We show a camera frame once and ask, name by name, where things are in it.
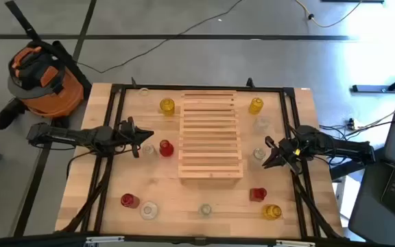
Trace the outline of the orange shop vacuum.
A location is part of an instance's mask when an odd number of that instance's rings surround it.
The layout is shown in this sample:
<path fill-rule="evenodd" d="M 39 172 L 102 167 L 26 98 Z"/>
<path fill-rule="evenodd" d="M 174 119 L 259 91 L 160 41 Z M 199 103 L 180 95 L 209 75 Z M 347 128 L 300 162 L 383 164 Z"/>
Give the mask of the orange shop vacuum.
<path fill-rule="evenodd" d="M 91 94 L 92 84 L 60 41 L 33 40 L 8 63 L 8 90 L 36 115 L 69 116 Z"/>

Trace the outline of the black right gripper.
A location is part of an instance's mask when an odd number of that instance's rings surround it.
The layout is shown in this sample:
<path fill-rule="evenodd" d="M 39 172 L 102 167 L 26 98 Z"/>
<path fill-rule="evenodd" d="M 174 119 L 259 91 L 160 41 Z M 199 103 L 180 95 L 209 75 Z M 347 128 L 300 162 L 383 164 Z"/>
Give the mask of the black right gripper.
<path fill-rule="evenodd" d="M 297 164 L 300 161 L 298 158 L 300 151 L 296 149 L 290 140 L 282 139 L 278 144 L 275 144 L 271 136 L 266 136 L 265 144 L 271 148 L 271 153 L 262 164 L 263 168 L 288 165 L 295 175 L 299 175 L 302 172 L 302 168 Z"/>

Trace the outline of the clear diamond-pattern glass vase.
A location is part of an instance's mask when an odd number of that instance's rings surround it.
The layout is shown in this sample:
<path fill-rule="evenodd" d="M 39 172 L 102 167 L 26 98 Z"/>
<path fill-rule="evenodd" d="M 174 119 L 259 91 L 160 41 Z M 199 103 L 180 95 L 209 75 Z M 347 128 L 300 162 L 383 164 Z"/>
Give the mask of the clear diamond-pattern glass vase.
<path fill-rule="evenodd" d="M 155 147 L 149 143 L 143 145 L 143 147 L 141 148 L 141 151 L 142 151 L 144 157 L 152 158 L 152 157 L 156 157 L 158 155 L 157 151 L 155 150 Z"/>

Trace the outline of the black metal table frame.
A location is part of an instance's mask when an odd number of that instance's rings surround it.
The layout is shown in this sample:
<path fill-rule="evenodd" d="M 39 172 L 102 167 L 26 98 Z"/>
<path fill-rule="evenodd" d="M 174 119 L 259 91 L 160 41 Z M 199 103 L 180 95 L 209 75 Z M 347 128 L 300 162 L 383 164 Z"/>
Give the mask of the black metal table frame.
<path fill-rule="evenodd" d="M 113 84 L 94 83 L 86 105 L 81 128 L 92 128 L 104 123 Z M 266 148 L 266 135 L 274 139 L 285 136 L 283 110 L 280 94 L 283 88 L 222 87 L 222 86 L 177 86 L 139 85 L 149 88 L 149 94 L 139 95 L 132 85 L 116 84 L 126 89 L 121 118 L 132 116 L 142 129 L 155 134 L 147 142 L 158 145 L 162 139 L 173 142 L 171 157 L 153 159 L 134 158 L 132 152 L 115 156 L 107 189 L 100 233 L 149 236 L 191 237 L 246 237 L 246 238 L 291 238 L 301 237 L 298 211 L 292 175 L 287 167 L 263 169 L 260 165 L 251 169 L 247 155 L 254 148 Z M 243 178 L 237 182 L 209 179 L 184 179 L 178 177 L 178 147 L 180 118 L 165 117 L 158 103 L 164 97 L 172 97 L 182 105 L 182 91 L 237 91 L 240 117 L 241 151 L 243 152 Z M 253 97 L 265 100 L 261 116 L 269 117 L 271 124 L 267 134 L 254 132 L 254 117 L 247 107 Z M 71 165 L 64 190 L 55 230 L 62 230 L 86 202 L 88 189 L 95 166 L 95 156 L 86 155 L 75 159 Z M 309 164 L 312 193 L 316 207 L 333 230 L 343 234 L 339 211 L 332 188 L 329 168 L 326 163 L 314 160 Z M 250 202 L 249 190 L 264 187 L 267 196 L 263 202 Z M 152 201 L 158 206 L 158 215 L 153 220 L 144 220 L 139 210 L 125 208 L 120 197 L 132 193 L 140 198 L 141 205 Z M 212 213 L 198 213 L 202 204 L 209 204 Z M 265 204 L 277 204 L 283 215 L 277 220 L 265 220 L 261 213 Z"/>

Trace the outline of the clear ribbed bulbous glass vase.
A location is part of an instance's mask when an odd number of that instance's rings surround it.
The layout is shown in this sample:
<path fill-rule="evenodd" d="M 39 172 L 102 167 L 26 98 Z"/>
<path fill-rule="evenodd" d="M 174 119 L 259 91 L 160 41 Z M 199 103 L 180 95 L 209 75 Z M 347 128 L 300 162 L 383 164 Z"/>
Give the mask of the clear ribbed bulbous glass vase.
<path fill-rule="evenodd" d="M 202 217 L 210 217 L 212 214 L 213 210 L 210 204 L 201 204 L 200 207 L 198 208 L 198 213 Z"/>

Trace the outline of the silver frame bracket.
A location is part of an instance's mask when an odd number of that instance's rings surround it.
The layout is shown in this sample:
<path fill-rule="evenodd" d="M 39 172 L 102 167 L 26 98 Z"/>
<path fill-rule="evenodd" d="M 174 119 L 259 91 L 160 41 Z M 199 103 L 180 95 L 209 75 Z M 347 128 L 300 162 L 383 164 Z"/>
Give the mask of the silver frame bracket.
<path fill-rule="evenodd" d="M 316 244 L 314 242 L 277 239 L 274 247 L 316 247 Z"/>
<path fill-rule="evenodd" d="M 111 243 L 111 242 L 124 242 L 124 236 L 95 236 L 95 237 L 87 237 L 85 244 L 95 245 L 102 243 Z"/>

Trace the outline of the wooden slatted shelf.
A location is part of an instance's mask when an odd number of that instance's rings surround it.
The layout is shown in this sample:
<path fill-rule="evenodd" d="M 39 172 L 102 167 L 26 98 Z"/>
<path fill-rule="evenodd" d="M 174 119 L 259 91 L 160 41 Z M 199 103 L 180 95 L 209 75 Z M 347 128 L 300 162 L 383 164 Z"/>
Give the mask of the wooden slatted shelf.
<path fill-rule="evenodd" d="M 243 177 L 236 91 L 185 90 L 181 95 L 178 177 Z"/>

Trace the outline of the black vacuum wand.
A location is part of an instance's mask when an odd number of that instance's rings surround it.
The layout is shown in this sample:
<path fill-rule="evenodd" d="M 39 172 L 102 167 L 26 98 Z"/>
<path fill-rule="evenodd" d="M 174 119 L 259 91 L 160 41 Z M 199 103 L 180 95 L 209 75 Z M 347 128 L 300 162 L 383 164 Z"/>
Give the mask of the black vacuum wand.
<path fill-rule="evenodd" d="M 5 2 L 5 6 L 12 13 L 15 19 L 19 22 L 21 27 L 24 29 L 25 33 L 32 40 L 41 40 L 40 36 L 33 28 L 31 23 L 26 19 L 25 15 L 22 13 L 21 9 L 17 6 L 14 0 L 9 0 Z"/>

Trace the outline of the black vacuum nozzle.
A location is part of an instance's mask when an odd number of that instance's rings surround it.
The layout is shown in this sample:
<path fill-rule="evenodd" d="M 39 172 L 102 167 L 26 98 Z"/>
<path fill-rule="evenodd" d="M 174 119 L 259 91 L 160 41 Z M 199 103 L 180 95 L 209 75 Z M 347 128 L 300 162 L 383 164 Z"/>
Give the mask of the black vacuum nozzle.
<path fill-rule="evenodd" d="M 6 129 L 19 115 L 24 114 L 27 107 L 18 98 L 12 98 L 0 112 L 0 130 Z"/>

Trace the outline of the red glass vase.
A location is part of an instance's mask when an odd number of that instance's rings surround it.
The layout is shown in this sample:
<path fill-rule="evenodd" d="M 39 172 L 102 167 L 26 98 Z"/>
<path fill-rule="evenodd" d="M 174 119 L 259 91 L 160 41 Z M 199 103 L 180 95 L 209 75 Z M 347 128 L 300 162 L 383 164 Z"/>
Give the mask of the red glass vase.
<path fill-rule="evenodd" d="M 136 209 L 140 205 L 140 202 L 140 199 L 131 193 L 123 194 L 120 199 L 120 203 L 123 207 L 131 209 Z"/>
<path fill-rule="evenodd" d="M 267 195 L 265 188 L 251 188 L 249 193 L 249 200 L 252 202 L 262 202 Z"/>
<path fill-rule="evenodd" d="M 174 146 L 166 139 L 159 143 L 159 152 L 164 157 L 169 157 L 174 152 Z"/>

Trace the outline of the yellow glass vase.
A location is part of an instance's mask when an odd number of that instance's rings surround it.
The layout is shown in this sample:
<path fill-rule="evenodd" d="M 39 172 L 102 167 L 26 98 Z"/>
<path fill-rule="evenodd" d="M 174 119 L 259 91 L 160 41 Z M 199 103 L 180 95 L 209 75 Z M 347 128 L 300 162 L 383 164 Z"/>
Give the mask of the yellow glass vase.
<path fill-rule="evenodd" d="M 162 99 L 159 105 L 163 115 L 172 116 L 175 114 L 175 102 L 171 98 Z"/>
<path fill-rule="evenodd" d="M 252 99 L 252 101 L 250 102 L 249 108 L 248 108 L 248 112 L 252 115 L 257 115 L 260 113 L 261 109 L 264 106 L 264 102 L 261 98 L 259 97 L 255 97 Z"/>
<path fill-rule="evenodd" d="M 266 204 L 262 207 L 262 216 L 266 220 L 276 220 L 282 215 L 281 208 L 276 204 Z"/>

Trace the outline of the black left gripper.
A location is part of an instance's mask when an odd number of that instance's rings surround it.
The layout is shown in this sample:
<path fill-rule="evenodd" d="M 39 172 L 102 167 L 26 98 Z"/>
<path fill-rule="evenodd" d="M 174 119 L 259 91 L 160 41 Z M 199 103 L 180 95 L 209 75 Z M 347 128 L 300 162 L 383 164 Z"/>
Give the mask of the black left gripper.
<path fill-rule="evenodd" d="M 128 117 L 119 123 L 119 134 L 127 141 L 127 145 L 131 146 L 132 155 L 134 158 L 139 157 L 139 149 L 141 144 L 154 134 L 153 130 L 143 130 L 137 128 L 133 117 Z"/>

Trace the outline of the black stand base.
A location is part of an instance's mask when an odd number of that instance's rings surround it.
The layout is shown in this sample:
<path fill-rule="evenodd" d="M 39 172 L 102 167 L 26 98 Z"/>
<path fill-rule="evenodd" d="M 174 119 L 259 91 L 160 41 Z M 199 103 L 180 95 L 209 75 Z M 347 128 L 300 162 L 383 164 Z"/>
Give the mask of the black stand base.
<path fill-rule="evenodd" d="M 395 82 L 389 85 L 352 85 L 353 93 L 395 93 Z"/>

